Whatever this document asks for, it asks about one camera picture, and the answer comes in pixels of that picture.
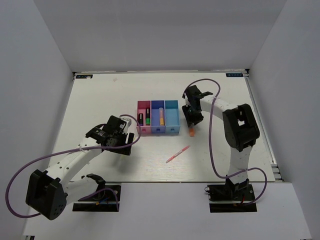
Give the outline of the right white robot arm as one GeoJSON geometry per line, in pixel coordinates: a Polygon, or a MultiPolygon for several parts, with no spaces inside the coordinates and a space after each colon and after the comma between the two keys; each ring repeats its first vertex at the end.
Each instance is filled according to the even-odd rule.
{"type": "Polygon", "coordinates": [[[196,85],[188,86],[182,97],[182,106],[187,126],[189,128],[199,124],[203,119],[202,112],[210,113],[209,119],[209,154],[214,173],[225,180],[221,195],[227,200],[236,200],[245,194],[249,188],[248,167],[249,158],[256,140],[260,137],[260,130],[248,104],[234,105],[218,99],[213,93],[201,92],[196,85]],[[223,121],[224,136],[230,147],[230,161],[227,175],[220,175],[216,169],[212,146],[212,120],[217,117],[223,121]]]}

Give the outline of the orange cap grey highlighter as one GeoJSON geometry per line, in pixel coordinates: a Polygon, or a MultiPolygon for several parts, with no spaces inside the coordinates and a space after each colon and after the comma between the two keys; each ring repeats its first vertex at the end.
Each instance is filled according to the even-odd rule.
{"type": "Polygon", "coordinates": [[[189,128],[189,136],[194,137],[195,136],[195,129],[193,127],[189,128]]]}

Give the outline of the purple cap highlighter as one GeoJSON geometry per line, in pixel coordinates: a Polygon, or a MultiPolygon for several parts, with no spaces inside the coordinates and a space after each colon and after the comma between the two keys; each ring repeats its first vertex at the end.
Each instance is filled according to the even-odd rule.
{"type": "Polygon", "coordinates": [[[144,125],[144,115],[142,113],[138,114],[138,122],[140,126],[144,125]]]}

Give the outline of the yellow cap pink highlighter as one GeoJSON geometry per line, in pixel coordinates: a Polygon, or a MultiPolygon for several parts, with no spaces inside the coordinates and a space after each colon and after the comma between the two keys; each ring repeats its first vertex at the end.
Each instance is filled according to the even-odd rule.
{"type": "Polygon", "coordinates": [[[164,126],[165,125],[164,109],[160,107],[158,110],[159,110],[159,125],[164,126]]]}

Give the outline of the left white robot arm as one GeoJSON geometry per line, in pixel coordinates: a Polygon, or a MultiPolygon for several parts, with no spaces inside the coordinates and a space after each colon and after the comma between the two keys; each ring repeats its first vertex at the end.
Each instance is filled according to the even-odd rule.
{"type": "Polygon", "coordinates": [[[35,170],[28,183],[26,203],[49,220],[56,219],[65,207],[75,201],[99,201],[105,196],[106,181],[89,173],[80,180],[74,176],[104,150],[130,155],[134,134],[128,132],[132,120],[111,116],[107,123],[89,130],[76,152],[44,171],[35,170]]]}

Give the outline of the thin pink pen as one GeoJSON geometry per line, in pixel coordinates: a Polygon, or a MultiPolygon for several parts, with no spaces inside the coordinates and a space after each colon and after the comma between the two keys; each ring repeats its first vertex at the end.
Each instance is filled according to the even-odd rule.
{"type": "Polygon", "coordinates": [[[169,163],[171,162],[173,159],[175,159],[176,157],[178,157],[180,154],[182,154],[183,152],[185,152],[186,150],[188,150],[190,148],[190,145],[184,147],[183,149],[181,149],[179,152],[175,153],[173,156],[171,156],[165,163],[169,163]]]}

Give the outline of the green cap highlighter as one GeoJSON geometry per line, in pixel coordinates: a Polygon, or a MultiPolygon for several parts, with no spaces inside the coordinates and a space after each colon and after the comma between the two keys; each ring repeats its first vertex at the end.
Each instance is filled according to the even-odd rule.
{"type": "Polygon", "coordinates": [[[151,109],[150,108],[145,109],[145,124],[147,126],[151,125],[151,109]]]}

